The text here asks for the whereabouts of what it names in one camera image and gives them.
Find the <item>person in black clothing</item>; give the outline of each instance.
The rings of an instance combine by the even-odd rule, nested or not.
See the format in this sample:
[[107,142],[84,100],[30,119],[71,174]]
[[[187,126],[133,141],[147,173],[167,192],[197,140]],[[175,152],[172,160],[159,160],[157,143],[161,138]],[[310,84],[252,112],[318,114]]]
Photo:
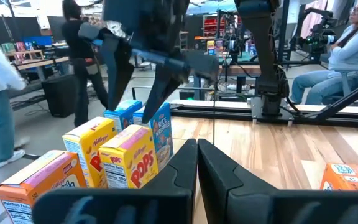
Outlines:
[[93,88],[101,102],[108,107],[108,94],[103,85],[102,76],[96,63],[94,52],[90,43],[78,36],[81,20],[81,7],[75,0],[63,0],[63,15],[66,22],[62,25],[62,34],[69,46],[69,58],[74,67],[78,81],[78,96],[75,109],[74,125],[76,127],[88,121],[88,79],[92,81]]

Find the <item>black speaker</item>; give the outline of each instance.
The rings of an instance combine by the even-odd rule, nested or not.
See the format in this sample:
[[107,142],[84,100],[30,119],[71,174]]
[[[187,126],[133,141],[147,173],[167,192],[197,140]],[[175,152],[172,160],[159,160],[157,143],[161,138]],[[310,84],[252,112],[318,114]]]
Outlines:
[[77,85],[74,75],[49,78],[42,82],[50,114],[65,118],[74,113]]

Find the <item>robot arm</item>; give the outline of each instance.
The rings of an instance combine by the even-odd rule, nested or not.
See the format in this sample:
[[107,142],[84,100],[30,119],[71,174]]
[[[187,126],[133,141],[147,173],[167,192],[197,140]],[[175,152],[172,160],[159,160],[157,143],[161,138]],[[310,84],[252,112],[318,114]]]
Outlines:
[[257,82],[262,95],[263,114],[278,116],[282,98],[288,96],[285,74],[277,65],[273,38],[272,16],[280,5],[279,0],[235,0],[241,21],[252,32],[260,64]]
[[155,80],[147,100],[143,123],[149,122],[161,104],[190,74],[216,79],[219,62],[213,55],[180,52],[175,41],[184,23],[189,0],[104,1],[104,29],[83,24],[78,35],[94,41],[102,39],[101,53],[109,76],[109,106],[115,110],[131,80],[132,54],[156,63]]

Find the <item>orange box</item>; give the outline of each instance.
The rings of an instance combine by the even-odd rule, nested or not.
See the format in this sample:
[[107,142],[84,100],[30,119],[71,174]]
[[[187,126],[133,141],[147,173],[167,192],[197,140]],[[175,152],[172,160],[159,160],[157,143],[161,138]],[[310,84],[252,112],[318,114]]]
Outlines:
[[321,190],[358,190],[358,165],[327,164]]
[[0,200],[13,223],[33,223],[32,207],[42,194],[60,187],[86,187],[78,155],[49,151],[0,184]]

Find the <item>kellogg's pops cereal box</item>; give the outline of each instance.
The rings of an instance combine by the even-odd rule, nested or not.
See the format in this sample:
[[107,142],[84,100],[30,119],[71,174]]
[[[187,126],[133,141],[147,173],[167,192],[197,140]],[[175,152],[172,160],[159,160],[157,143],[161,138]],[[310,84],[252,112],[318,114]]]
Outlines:
[[135,111],[141,109],[142,102],[140,100],[125,100],[118,104],[115,111],[106,110],[104,116],[114,120],[116,131],[120,133],[129,125],[134,124],[132,117]]
[[32,207],[49,190],[86,187],[78,155],[49,151],[0,184],[0,200],[13,223],[33,223]]
[[158,174],[152,130],[130,125],[99,148],[109,188],[143,187]]
[[116,134],[113,120],[96,117],[63,135],[66,150],[78,153],[88,187],[107,188],[98,149]]
[[144,107],[134,113],[134,123],[153,130],[158,170],[162,170],[173,156],[171,111],[169,103],[161,105],[148,124],[142,124]]

